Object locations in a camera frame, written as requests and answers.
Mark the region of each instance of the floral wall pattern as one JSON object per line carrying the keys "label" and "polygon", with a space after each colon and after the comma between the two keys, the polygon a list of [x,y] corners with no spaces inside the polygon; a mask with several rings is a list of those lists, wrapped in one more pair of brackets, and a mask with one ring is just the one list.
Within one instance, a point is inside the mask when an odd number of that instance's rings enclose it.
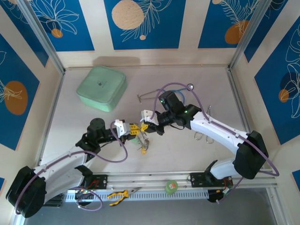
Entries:
{"label": "floral wall pattern", "polygon": [[300,17],[255,76],[281,144],[300,134]]}
{"label": "floral wall pattern", "polygon": [[178,48],[185,0],[104,0],[114,50]]}
{"label": "floral wall pattern", "polygon": [[39,42],[38,38],[36,37],[35,33],[29,26],[27,20],[21,13],[19,7],[16,4],[15,0],[0,0],[0,5],[9,16],[11,21],[14,23],[16,28],[19,30],[23,38],[26,40],[28,45],[31,47],[33,52],[36,54],[40,62],[45,67],[47,61],[49,59],[48,54],[46,53],[45,49]]}
{"label": "floral wall pattern", "polygon": [[94,50],[79,0],[31,0],[30,5],[56,51]]}
{"label": "floral wall pattern", "polygon": [[248,62],[266,37],[288,0],[273,0],[244,51]]}
{"label": "floral wall pattern", "polygon": [[235,48],[259,0],[211,0],[198,48]]}
{"label": "floral wall pattern", "polygon": [[0,35],[0,144],[16,150],[39,80]]}

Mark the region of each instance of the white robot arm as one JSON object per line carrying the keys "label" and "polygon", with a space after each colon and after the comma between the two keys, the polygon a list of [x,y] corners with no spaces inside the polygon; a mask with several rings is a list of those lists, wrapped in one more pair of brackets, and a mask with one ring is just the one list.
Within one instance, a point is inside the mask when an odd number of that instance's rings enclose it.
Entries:
{"label": "white robot arm", "polygon": [[[160,95],[159,100],[164,106],[165,112],[159,113],[150,110],[141,112],[141,121],[148,125],[145,132],[157,132],[159,135],[163,135],[165,126],[176,123],[184,128],[208,135],[234,154],[234,157],[227,160],[212,162],[204,172],[203,183],[208,183],[213,187],[214,182],[232,175],[240,174],[247,179],[253,179],[256,176],[265,159],[238,136],[249,140],[268,157],[262,136],[258,132],[253,131],[247,134],[210,116],[205,117],[200,108],[194,105],[184,106],[172,91],[166,91]],[[216,126],[214,122],[221,124],[227,130],[234,131],[233,133],[236,135]],[[73,148],[45,165],[33,169],[27,166],[22,168],[11,185],[6,199],[24,217],[28,218],[56,195],[77,186],[87,187],[92,171],[84,164],[100,152],[99,145],[116,140],[125,143],[126,140],[135,138],[134,133],[131,134],[131,127],[134,124],[116,120],[114,125],[116,128],[105,129],[105,122],[102,119],[93,119],[87,128],[87,133],[75,145],[79,148]]]}
{"label": "white robot arm", "polygon": [[201,109],[194,105],[184,106],[172,91],[161,94],[159,100],[166,109],[165,112],[159,113],[150,110],[141,112],[141,121],[149,126],[145,132],[157,132],[159,135],[163,135],[165,126],[176,123],[184,128],[206,134],[233,153],[232,158],[213,162],[208,167],[209,174],[206,174],[206,177],[210,177],[209,182],[213,183],[214,180],[238,174],[247,179],[253,179],[265,163],[266,160],[240,138],[247,139],[268,157],[263,138],[258,132],[252,131],[247,134],[223,124],[209,115],[205,116]]}

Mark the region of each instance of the mint green container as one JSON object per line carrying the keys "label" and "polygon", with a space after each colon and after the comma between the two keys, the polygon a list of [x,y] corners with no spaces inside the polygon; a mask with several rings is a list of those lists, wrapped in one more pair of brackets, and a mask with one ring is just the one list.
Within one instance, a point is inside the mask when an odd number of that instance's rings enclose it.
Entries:
{"label": "mint green container", "polygon": [[110,112],[121,99],[127,87],[124,73],[107,67],[94,67],[77,88],[83,103]]}

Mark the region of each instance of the white table surface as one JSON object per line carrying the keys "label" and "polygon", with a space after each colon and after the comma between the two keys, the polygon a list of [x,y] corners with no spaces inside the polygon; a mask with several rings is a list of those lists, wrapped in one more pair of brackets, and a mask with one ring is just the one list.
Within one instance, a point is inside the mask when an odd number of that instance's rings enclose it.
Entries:
{"label": "white table surface", "polygon": [[[76,94],[76,89],[88,74],[90,68],[67,70],[60,97],[57,103],[50,133],[45,146],[42,164],[47,163],[60,154],[71,149],[77,143],[90,121],[102,118],[106,128],[115,120],[138,123],[139,112],[153,108],[153,100],[138,101],[137,94],[143,94],[161,88],[169,82],[192,83],[205,109],[211,105],[211,115],[215,119],[243,130],[231,87],[223,67],[116,67],[127,76],[128,87],[112,112],[103,112],[84,105]],[[183,91],[186,104],[197,105],[194,96]],[[163,107],[157,103],[157,110]],[[165,134],[148,134],[150,146],[146,155],[137,151],[138,145],[126,142],[128,159],[121,164],[104,162],[98,158],[91,160],[90,169],[94,173],[108,172],[174,172],[189,170],[205,170],[215,159],[232,157],[232,153],[219,144],[207,144],[205,136],[202,140],[194,139],[194,131],[165,128]],[[124,150],[117,142],[105,146],[99,155],[120,160]]]}

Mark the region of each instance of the metal frame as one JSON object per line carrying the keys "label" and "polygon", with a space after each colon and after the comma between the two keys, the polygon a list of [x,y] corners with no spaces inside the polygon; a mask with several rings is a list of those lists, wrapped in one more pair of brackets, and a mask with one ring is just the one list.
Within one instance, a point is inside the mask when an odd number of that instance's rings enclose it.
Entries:
{"label": "metal frame", "polygon": [[[258,4],[255,12],[253,13],[253,16],[250,20],[249,25],[247,26],[247,29],[245,30],[237,48],[236,51],[232,57],[232,60],[230,64],[228,65],[228,68],[226,69],[226,73],[228,76],[228,80],[232,89],[232,93],[235,99],[235,102],[238,107],[238,111],[241,117],[242,124],[244,126],[244,129],[246,131],[250,131],[250,125],[247,120],[247,115],[245,112],[244,103],[240,97],[239,89],[237,86],[236,78],[233,75],[233,69],[237,65],[240,57],[243,55],[246,47],[248,46],[251,38],[253,37],[257,27],[259,26],[261,20],[264,17],[264,14],[266,13],[268,7],[270,6],[272,0],[264,0],[260,1]],[[269,196],[269,201],[271,203],[273,213],[275,216],[275,219],[279,225],[292,225],[291,219],[288,215],[288,212],[286,210],[286,207],[284,206],[284,203],[281,201],[280,193],[278,193],[278,187],[265,187]]]}
{"label": "metal frame", "polygon": [[229,70],[231,71],[232,68],[237,64],[241,55],[244,53],[247,45],[249,44],[251,38],[253,37],[259,23],[263,19],[264,14],[266,13],[268,7],[270,6],[272,0],[262,0],[258,3],[253,16],[250,19],[249,25],[247,26],[240,42],[236,48],[236,51],[229,63]]}
{"label": "metal frame", "polygon": [[64,78],[65,78],[65,76],[63,75],[60,79],[60,84],[57,87],[55,98],[54,98],[54,101],[52,103],[52,107],[51,107],[51,111],[50,111],[50,115],[49,115],[49,120],[47,122],[47,128],[46,128],[45,133],[42,137],[41,144],[38,148],[38,152],[37,152],[37,156],[36,156],[36,160],[35,160],[35,165],[40,165],[40,163],[42,161],[42,156],[43,156],[43,153],[45,151],[47,139],[48,139],[48,136],[49,136],[49,132],[50,132],[51,124],[52,124],[52,121],[53,121],[54,113],[55,113],[55,110],[56,110],[57,102],[58,102],[58,99],[60,97],[60,91],[61,91],[62,84],[64,82]]}
{"label": "metal frame", "polygon": [[27,20],[29,26],[32,28],[33,32],[37,36],[38,40],[42,44],[43,48],[49,55],[50,59],[54,63],[58,71],[63,75],[65,73],[65,68],[63,67],[52,42],[50,41],[48,35],[46,34],[42,24],[40,23],[37,15],[34,13],[27,0],[16,0],[18,7],[23,13],[25,19]]}
{"label": "metal frame", "polygon": [[[37,38],[45,48],[46,52],[48,53],[49,57],[52,59],[53,63],[55,64],[56,68],[64,74],[65,69],[49,39],[47,36],[43,26],[41,25],[40,21],[38,20],[37,16],[35,15],[34,11],[32,10],[29,2],[27,0],[16,0],[21,12],[24,14],[26,20],[28,21],[29,25],[33,29],[34,33],[36,34]],[[266,10],[268,9],[272,0],[264,0],[260,1],[258,4],[257,9],[255,10],[250,23],[242,36],[240,43],[236,48],[236,52],[226,68],[226,73],[228,76],[228,80],[232,89],[232,93],[240,114],[240,118],[243,124],[244,129],[247,132],[250,132],[250,125],[247,120],[247,115],[243,106],[243,101],[240,97],[237,82],[235,77],[232,74],[232,69],[237,64],[239,58],[244,53],[249,41],[251,40],[253,34],[255,33],[260,21],[262,20]],[[58,102],[58,98],[60,95],[61,86],[63,83],[63,77],[60,81],[60,85],[58,87],[55,101],[52,105],[52,111],[50,114],[50,119],[47,125],[47,129],[45,131],[45,136],[43,139],[43,143],[40,147],[40,152],[37,157],[37,161],[40,162],[41,156],[45,149],[46,140],[49,134],[51,122],[53,120],[55,108]],[[135,187],[143,187],[144,191],[163,191],[165,188],[165,181],[166,180],[176,180],[179,185],[179,191],[191,191],[191,190],[208,190],[210,188],[192,188],[190,181],[188,181],[188,175],[190,173],[199,172],[199,171],[188,171],[188,172],[146,172],[146,173],[111,173],[108,174],[108,182],[107,182],[107,189],[111,190],[124,190],[129,188]],[[233,182],[236,183],[239,177],[233,177]],[[285,207],[283,207],[283,203],[280,199],[280,195],[278,193],[278,186],[275,180],[275,177],[268,176],[266,174],[258,174],[257,177],[253,180],[243,180],[238,188],[266,188],[270,203],[273,208],[273,212],[278,224],[283,225],[290,225],[292,224],[289,217],[288,212],[286,211]],[[68,194],[73,194],[74,191],[68,191]],[[23,224],[25,219],[22,216],[16,216],[12,218],[12,224]]]}

